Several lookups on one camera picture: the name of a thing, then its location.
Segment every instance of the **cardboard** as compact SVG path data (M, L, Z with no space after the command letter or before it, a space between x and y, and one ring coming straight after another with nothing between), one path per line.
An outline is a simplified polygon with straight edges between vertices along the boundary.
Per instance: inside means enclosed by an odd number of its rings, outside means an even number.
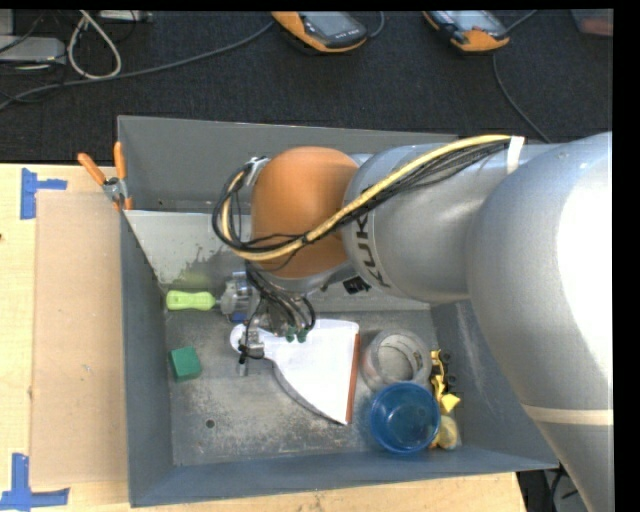
M38 192L31 485L127 478L118 214Z

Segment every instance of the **orange handle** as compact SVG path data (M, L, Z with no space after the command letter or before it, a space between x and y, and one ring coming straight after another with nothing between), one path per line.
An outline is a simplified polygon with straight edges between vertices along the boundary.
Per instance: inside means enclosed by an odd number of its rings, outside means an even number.
M107 182L104 173L98 168L89 155L86 153L78 153L78 162L87 170L98 185L102 186Z
M113 161L116 164L116 173L118 179L125 179L127 177L127 166L124 162L124 154L122 153L122 143L116 142L113 146Z

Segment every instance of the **electronic device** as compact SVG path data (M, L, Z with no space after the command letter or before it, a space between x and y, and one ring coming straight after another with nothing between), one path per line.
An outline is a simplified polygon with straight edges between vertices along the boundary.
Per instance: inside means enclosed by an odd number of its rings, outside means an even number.
M0 9L0 62L16 65L66 64L65 47L54 37L15 34L13 9Z
M307 54L344 53L361 46L367 28L342 11L272 11L290 42Z
M103 9L98 12L98 16L103 20L115 22L151 23L153 21L151 11Z
M454 48L485 55L509 42L507 29L489 11L422 11L425 19Z

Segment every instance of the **blue tape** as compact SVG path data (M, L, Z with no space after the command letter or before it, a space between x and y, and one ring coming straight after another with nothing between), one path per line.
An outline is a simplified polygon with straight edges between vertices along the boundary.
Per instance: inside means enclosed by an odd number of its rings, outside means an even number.
M32 507L55 507L67 504L69 488L51 492L31 492L29 457L14 453L11 462L11 490L3 491L0 497L0 510L30 512Z
M36 216L36 192L40 189L66 190L65 180L49 179L38 181L38 175L24 167L22 169L22 189L20 193L20 218L34 219Z

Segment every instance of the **orange device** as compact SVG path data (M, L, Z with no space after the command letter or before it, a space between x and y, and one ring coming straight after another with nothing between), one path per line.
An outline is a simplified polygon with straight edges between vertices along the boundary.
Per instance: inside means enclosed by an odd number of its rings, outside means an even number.
M367 28L342 11L271 11L283 34L308 54L344 53L362 45Z
M78 153L78 162L87 170L93 180L102 187L102 190L111 201L116 211L132 210L133 197L127 189L127 168L125 166L122 143L116 142L113 146L113 159L118 177L107 179L102 170L96 165L87 153Z
M485 55L509 42L507 29L489 11L422 11L429 24L465 55Z

